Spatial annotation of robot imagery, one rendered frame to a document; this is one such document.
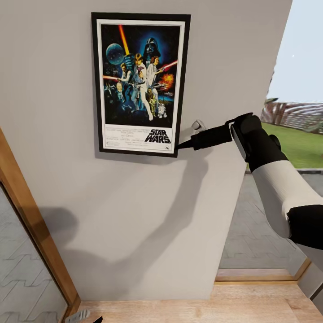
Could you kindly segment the poster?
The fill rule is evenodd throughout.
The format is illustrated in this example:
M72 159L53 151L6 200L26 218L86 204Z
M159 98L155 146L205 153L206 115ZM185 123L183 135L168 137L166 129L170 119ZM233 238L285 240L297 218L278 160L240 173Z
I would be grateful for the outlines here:
M91 15L99 152L177 158L191 14Z

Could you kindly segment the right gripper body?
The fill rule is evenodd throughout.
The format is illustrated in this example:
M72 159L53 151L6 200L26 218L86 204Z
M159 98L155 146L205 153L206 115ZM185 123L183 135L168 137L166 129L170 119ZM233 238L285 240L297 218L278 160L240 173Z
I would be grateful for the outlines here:
M191 140L195 151L200 150L201 148L209 148L220 145L216 128L201 131L198 134L192 135Z

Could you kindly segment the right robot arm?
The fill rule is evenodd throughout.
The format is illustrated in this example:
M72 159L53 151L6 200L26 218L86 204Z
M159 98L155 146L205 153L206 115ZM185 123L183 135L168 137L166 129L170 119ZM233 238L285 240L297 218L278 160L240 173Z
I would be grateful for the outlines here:
M229 128L229 124L231 127ZM254 177L271 228L292 240L323 273L323 198L300 176L281 152L279 139L268 135L260 119L248 113L206 130L192 124L195 135L179 148L209 148L233 139Z

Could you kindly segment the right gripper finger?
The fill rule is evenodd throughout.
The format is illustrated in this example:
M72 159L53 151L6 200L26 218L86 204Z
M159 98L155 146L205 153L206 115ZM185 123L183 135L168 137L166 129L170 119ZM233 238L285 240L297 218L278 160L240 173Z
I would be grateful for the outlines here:
M180 145L175 146L175 149L179 149L179 148L193 148L192 140L188 140Z

